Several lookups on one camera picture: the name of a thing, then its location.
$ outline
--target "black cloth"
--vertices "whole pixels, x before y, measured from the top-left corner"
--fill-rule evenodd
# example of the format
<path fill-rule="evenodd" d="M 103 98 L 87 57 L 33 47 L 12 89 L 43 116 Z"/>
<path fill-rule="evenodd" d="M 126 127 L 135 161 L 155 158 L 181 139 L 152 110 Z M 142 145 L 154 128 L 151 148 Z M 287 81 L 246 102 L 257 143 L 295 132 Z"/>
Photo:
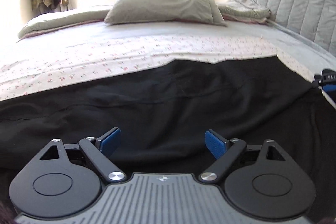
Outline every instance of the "black cloth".
<path fill-rule="evenodd" d="M 335 217 L 336 111 L 321 91 L 277 57 L 163 67 L 70 85 L 0 102 L 0 188 L 51 139 L 77 143 L 122 130 L 111 160 L 132 172 L 194 173 L 214 158 L 213 129 L 248 144 L 276 140 L 313 179 L 309 217 Z"/>

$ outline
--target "crosshair logo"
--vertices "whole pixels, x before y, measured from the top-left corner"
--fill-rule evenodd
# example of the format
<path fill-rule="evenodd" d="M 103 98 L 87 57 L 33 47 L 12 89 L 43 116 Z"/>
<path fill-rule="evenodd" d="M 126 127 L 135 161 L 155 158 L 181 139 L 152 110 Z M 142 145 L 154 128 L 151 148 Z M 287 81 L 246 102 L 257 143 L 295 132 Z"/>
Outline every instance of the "crosshair logo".
<path fill-rule="evenodd" d="M 169 178 L 166 176 L 162 176 L 162 177 L 159 177 L 158 180 L 166 181 L 166 180 L 169 180 Z"/>

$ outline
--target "silver bolt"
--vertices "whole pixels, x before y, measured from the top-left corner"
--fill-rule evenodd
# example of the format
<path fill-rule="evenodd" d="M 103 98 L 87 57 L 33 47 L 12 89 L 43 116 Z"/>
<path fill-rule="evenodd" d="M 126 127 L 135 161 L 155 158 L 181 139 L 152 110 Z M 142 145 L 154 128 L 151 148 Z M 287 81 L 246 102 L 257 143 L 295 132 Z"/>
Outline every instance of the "silver bolt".
<path fill-rule="evenodd" d="M 116 171 L 116 172 L 112 172 L 112 173 L 109 173 L 109 179 L 110 180 L 122 180 L 125 178 L 125 174 L 123 172 L 119 172 L 119 171 Z"/>
<path fill-rule="evenodd" d="M 213 181 L 216 178 L 217 178 L 217 175 L 215 173 L 212 173 L 212 172 L 205 172 L 201 175 L 201 179 L 206 180 L 206 181 Z"/>

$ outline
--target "triangular cutout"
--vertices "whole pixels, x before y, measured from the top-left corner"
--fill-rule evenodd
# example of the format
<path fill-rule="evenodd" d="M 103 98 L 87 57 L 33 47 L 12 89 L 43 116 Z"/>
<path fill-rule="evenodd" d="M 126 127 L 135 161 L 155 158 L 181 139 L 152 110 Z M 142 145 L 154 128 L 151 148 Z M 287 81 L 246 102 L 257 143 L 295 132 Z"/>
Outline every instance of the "triangular cutout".
<path fill-rule="evenodd" d="M 268 160 L 285 160 L 274 146 L 268 147 L 267 159 Z"/>
<path fill-rule="evenodd" d="M 59 159 L 57 145 L 51 146 L 47 152 L 40 158 L 40 160 L 56 160 Z"/>

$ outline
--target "floral pattern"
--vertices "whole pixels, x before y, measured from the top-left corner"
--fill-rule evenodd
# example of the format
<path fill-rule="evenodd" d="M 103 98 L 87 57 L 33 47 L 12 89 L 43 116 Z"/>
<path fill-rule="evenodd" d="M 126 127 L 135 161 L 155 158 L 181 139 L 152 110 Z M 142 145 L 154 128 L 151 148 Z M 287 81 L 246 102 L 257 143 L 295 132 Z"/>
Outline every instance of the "floral pattern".
<path fill-rule="evenodd" d="M 278 55 L 291 70 L 314 75 L 289 54 L 260 37 L 158 35 L 111 39 L 4 64 L 0 101 L 84 81 L 163 66 L 175 59 L 217 63 Z"/>

